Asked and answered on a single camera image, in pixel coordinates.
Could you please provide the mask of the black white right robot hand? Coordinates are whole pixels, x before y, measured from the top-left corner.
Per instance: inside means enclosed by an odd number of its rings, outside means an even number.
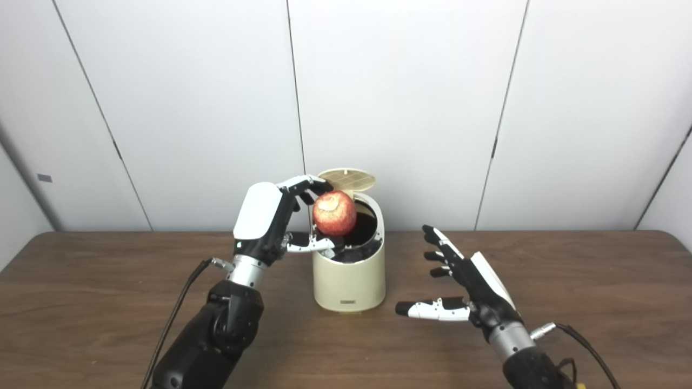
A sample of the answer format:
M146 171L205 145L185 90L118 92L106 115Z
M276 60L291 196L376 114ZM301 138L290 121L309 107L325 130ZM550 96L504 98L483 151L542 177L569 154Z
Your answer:
M452 278L468 296L398 302L396 314L437 321L468 321L482 330L486 340L499 327L523 323L507 289L480 251L466 258L436 227L424 224L422 231L423 239L437 248L423 256L427 261L442 264L431 269L430 275L433 278Z

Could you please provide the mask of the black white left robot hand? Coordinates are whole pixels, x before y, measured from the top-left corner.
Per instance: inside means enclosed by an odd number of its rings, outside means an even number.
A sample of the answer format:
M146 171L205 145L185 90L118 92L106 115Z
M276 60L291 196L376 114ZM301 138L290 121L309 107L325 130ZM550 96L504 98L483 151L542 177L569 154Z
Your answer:
M260 182L249 187L239 212L233 237L235 256L247 256L270 266L283 258L287 251L323 251L344 247L343 237L323 234L308 236L306 246L285 242L292 214L301 209L297 200L311 206L311 196L333 190L326 180L314 175L300 175L279 184Z

